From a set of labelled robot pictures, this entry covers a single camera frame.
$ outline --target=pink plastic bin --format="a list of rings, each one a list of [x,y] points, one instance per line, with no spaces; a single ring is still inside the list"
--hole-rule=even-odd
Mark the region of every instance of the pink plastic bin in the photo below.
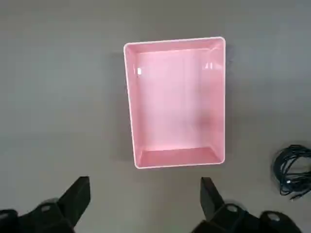
[[[225,160],[225,40],[128,43],[124,59],[137,168]]]

